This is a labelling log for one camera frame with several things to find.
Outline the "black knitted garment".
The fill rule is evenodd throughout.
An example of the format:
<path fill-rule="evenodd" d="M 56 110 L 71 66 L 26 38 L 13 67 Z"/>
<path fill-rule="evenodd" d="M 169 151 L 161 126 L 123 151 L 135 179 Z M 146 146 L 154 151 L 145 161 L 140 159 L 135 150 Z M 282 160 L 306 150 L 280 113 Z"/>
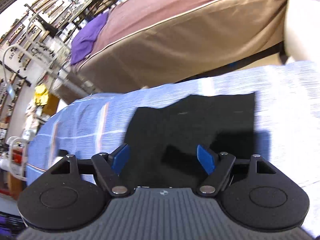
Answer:
<path fill-rule="evenodd" d="M 130 158 L 120 173 L 129 187 L 197 187 L 207 177 L 198 145 L 248 159 L 254 152 L 254 94 L 190 95 L 156 109 L 138 108 L 124 141 Z"/>

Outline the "blue plaid bed sheet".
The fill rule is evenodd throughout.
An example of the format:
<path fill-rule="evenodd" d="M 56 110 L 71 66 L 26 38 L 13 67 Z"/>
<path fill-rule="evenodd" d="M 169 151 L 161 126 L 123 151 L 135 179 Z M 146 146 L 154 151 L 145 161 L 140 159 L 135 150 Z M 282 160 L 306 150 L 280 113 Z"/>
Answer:
<path fill-rule="evenodd" d="M 126 94 L 76 100 L 51 117 L 28 149 L 27 182 L 60 149 L 80 159 L 130 146 L 129 186 L 178 187 L 205 176 L 196 148 L 239 159 L 258 154 L 310 198 L 304 229 L 319 235 L 319 64 L 264 66 Z"/>

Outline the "purple cloth on bed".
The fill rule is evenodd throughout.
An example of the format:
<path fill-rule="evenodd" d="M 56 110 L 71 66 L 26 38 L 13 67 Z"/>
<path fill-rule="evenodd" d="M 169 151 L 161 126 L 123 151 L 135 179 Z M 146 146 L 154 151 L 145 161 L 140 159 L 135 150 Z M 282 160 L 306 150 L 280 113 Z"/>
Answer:
<path fill-rule="evenodd" d="M 93 18 L 73 38 L 71 43 L 71 65 L 83 61 L 91 54 L 99 33 L 107 23 L 109 14 L 107 11 Z"/>

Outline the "brown and mauve bed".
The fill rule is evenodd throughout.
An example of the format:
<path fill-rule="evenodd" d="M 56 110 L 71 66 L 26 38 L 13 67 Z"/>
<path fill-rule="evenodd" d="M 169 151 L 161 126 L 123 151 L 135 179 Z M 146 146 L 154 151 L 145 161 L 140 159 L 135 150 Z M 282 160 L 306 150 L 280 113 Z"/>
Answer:
<path fill-rule="evenodd" d="M 127 0 L 109 11 L 93 51 L 63 77 L 89 91 L 176 83 L 273 50 L 287 0 Z"/>

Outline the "white pillow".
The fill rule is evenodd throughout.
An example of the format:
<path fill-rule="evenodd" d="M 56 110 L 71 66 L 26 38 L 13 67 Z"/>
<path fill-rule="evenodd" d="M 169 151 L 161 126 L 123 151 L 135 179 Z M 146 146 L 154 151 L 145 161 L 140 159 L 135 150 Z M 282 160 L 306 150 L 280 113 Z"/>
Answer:
<path fill-rule="evenodd" d="M 284 46 L 294 61 L 319 63 L 319 0 L 288 0 Z"/>

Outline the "white metal bed rail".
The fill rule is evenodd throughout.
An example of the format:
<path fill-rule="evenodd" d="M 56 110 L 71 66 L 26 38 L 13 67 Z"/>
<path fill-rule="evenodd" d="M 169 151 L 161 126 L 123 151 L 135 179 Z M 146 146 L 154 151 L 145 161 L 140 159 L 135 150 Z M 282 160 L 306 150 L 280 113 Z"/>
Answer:
<path fill-rule="evenodd" d="M 54 0 L 52 2 L 50 2 L 48 5 L 51 6 L 52 4 L 54 4 L 55 2 L 57 2 L 59 0 Z M 31 22 L 33 20 L 35 20 L 39 14 L 43 11 L 43 9 L 40 9 L 39 11 L 35 12 L 35 14 L 33 15 L 33 17 L 31 18 L 29 25 L 31 24 Z M 5 56 L 6 53 L 10 50 L 10 49 L 14 49 L 16 48 L 17 50 L 20 50 L 21 52 L 24 52 L 31 60 L 34 60 L 37 62 L 37 64 L 44 69 L 44 72 L 48 75 L 50 75 L 51 77 L 53 77 L 54 79 L 58 79 L 61 81 L 61 83 L 68 87 L 69 89 L 71 89 L 72 91 L 78 93 L 79 95 L 85 96 L 87 95 L 86 90 L 84 90 L 82 87 L 79 87 L 77 85 L 75 85 L 74 83 L 72 83 L 71 81 L 67 80 L 66 78 L 63 79 L 62 77 L 59 76 L 59 74 L 55 74 L 54 71 L 52 69 L 50 69 L 49 65 L 53 64 L 55 61 L 55 57 L 53 57 L 52 54 L 49 53 L 49 49 L 43 45 L 41 42 L 35 42 L 32 41 L 31 38 L 29 37 L 29 25 L 27 26 L 26 32 L 25 32 L 25 38 L 32 44 L 35 46 L 36 51 L 40 54 L 40 56 L 44 56 L 44 60 L 41 59 L 40 57 L 36 57 L 35 55 L 32 55 L 31 53 L 29 53 L 26 49 L 24 49 L 22 46 L 17 45 L 17 44 L 13 44 L 12 46 L 9 46 L 4 52 L 3 52 L 3 57 L 2 57 L 2 61 L 1 61 L 1 65 L 3 67 L 4 70 L 4 81 L 5 81 L 5 85 L 7 87 L 7 92 L 10 92 L 9 87 L 11 86 L 9 84 L 9 81 L 7 80 L 7 75 L 5 72 Z"/>

